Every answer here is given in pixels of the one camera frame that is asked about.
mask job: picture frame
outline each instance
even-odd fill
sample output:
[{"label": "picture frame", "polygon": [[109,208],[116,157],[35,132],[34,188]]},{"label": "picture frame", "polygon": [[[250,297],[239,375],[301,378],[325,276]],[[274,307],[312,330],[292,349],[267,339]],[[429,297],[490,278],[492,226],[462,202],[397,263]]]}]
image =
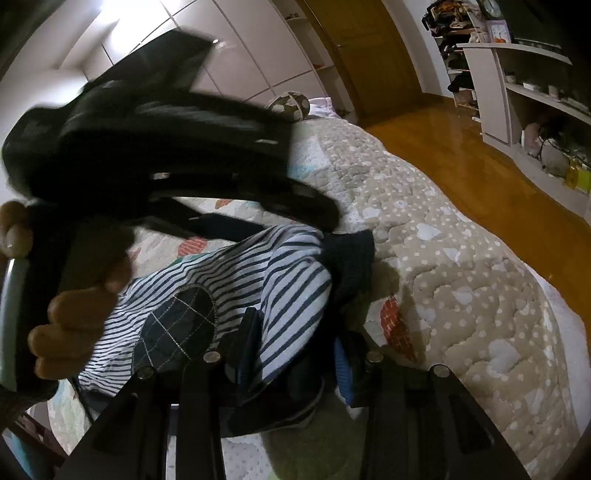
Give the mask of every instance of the picture frame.
[{"label": "picture frame", "polygon": [[492,43],[512,43],[509,26],[505,20],[487,20],[486,27]]}]

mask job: polka dot bedspread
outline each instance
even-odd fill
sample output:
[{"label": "polka dot bedspread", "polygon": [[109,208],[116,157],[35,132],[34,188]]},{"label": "polka dot bedspread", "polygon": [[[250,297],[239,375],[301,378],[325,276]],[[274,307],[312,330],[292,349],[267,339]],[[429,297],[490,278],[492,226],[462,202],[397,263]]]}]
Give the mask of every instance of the polka dot bedspread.
[{"label": "polka dot bedspread", "polygon": [[[448,365],[529,475],[551,479],[580,434],[556,318],[524,263],[420,170],[344,120],[299,124],[293,160],[292,176],[339,203],[340,232],[374,233],[374,286],[349,306],[350,325],[403,363]],[[252,202],[184,201],[267,225],[289,223]],[[136,275],[144,275],[226,244],[140,232],[131,253]],[[357,478],[365,421],[365,412],[325,395],[305,428],[224,439],[226,475]]]}]

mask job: navy blue patch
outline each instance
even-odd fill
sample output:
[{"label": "navy blue patch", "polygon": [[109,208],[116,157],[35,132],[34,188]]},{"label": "navy blue patch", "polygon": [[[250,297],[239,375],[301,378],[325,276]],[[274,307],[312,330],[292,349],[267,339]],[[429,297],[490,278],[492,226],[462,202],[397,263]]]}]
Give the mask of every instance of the navy blue patch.
[{"label": "navy blue patch", "polygon": [[203,286],[178,289],[145,321],[134,349],[134,371],[144,366],[158,372],[182,369],[207,351],[216,319],[213,300]]}]

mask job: red patch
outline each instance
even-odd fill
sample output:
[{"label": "red patch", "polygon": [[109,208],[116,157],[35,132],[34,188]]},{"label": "red patch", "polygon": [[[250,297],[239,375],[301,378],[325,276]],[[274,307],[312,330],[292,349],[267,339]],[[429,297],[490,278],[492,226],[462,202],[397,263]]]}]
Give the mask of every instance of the red patch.
[{"label": "red patch", "polygon": [[400,318],[398,304],[394,297],[390,297],[384,302],[384,306],[379,312],[379,319],[388,345],[398,353],[403,354],[411,362],[417,362],[408,328]]},{"label": "red patch", "polygon": [[200,254],[205,250],[207,240],[200,236],[192,236],[187,238],[182,244],[178,246],[177,256],[186,257],[187,255]]},{"label": "red patch", "polygon": [[138,258],[139,253],[142,251],[141,248],[136,248],[134,250],[129,250],[129,259],[132,262],[135,262],[135,259]]},{"label": "red patch", "polygon": [[231,202],[231,200],[228,200],[228,199],[219,199],[216,202],[216,210],[219,210],[220,208],[225,207],[230,202]]}]

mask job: clothes on shelf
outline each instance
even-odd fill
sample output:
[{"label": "clothes on shelf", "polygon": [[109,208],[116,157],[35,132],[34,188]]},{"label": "clothes on shelf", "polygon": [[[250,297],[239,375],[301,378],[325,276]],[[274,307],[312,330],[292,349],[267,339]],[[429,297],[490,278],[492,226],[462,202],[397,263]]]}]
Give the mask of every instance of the clothes on shelf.
[{"label": "clothes on shelf", "polygon": [[474,90],[474,82],[472,81],[472,74],[470,72],[461,72],[457,75],[447,87],[452,93],[457,93],[461,88]]},{"label": "clothes on shelf", "polygon": [[447,67],[453,70],[469,70],[468,62],[462,56],[450,59],[447,62]]},{"label": "clothes on shelf", "polygon": [[443,57],[443,60],[447,60],[448,56],[457,52],[457,44],[468,43],[470,35],[450,35],[444,37],[443,41],[439,44],[439,53]]},{"label": "clothes on shelf", "polygon": [[423,17],[425,29],[430,30],[433,37],[446,35],[453,30],[471,28],[472,22],[462,2],[457,0],[438,0],[429,5]]}]

